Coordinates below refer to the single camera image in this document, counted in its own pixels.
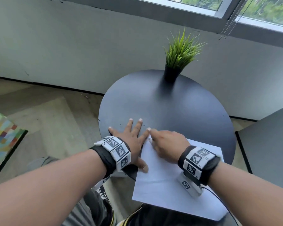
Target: round table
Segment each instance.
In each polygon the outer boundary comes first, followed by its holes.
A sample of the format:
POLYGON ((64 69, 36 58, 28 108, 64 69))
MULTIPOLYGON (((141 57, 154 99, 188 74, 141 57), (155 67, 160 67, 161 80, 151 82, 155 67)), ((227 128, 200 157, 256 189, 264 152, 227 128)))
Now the round table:
MULTIPOLYGON (((143 119, 140 133, 146 128, 170 130, 186 138, 222 149, 224 161, 234 159, 236 139, 225 109, 209 91, 192 79, 179 75, 174 84, 163 80, 163 70, 142 70, 116 81, 104 95, 99 111, 102 137, 108 127, 123 131, 129 118, 136 124, 143 119)), ((137 167, 124 170, 133 179, 137 167)))

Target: forearm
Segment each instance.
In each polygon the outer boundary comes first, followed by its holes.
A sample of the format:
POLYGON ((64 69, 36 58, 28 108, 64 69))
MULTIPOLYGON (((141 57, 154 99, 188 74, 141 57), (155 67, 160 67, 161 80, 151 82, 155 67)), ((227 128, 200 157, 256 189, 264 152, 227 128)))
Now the forearm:
POLYGON ((105 174, 98 154, 87 150, 4 182, 0 226, 58 226, 105 174))
POLYGON ((283 225, 283 189, 220 162, 208 185, 242 225, 283 225))

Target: cable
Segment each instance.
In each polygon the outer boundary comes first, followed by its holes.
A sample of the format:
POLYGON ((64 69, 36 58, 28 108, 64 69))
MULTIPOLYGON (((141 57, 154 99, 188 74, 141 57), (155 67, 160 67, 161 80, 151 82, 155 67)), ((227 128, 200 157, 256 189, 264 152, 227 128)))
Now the cable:
POLYGON ((214 194, 211 190, 209 190, 208 188, 206 188, 206 187, 204 187, 204 186, 201 186, 201 188, 210 191, 215 197, 217 197, 218 200, 219 200, 219 201, 224 205, 224 207, 228 210, 228 212, 230 213, 230 215, 232 216, 232 218, 233 218, 234 221, 236 222, 237 226, 239 226, 238 223, 237 223, 237 221, 236 221, 236 219, 234 218, 233 214, 232 214, 232 213, 230 212, 230 210, 226 207, 226 205, 223 203, 223 201, 222 201, 216 194, 214 194))

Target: green grass blades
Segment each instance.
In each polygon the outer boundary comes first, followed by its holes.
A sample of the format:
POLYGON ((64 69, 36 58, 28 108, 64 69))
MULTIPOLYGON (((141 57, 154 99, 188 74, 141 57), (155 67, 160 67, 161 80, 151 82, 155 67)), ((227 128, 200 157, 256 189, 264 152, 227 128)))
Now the green grass blades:
POLYGON ((168 67, 183 70, 186 65, 195 60, 195 56, 202 52, 201 47, 206 44, 199 43, 196 38, 197 36, 193 37, 191 34, 186 38, 185 29, 181 37, 180 31, 176 37, 173 36, 173 44, 169 42, 169 49, 164 48, 168 67))

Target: mosaic pattern cushion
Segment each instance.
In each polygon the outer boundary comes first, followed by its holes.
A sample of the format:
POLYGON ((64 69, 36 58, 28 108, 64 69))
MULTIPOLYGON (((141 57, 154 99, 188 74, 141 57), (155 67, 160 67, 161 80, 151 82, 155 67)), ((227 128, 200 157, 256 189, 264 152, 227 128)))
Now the mosaic pattern cushion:
POLYGON ((25 131, 0 114, 0 164, 25 131))

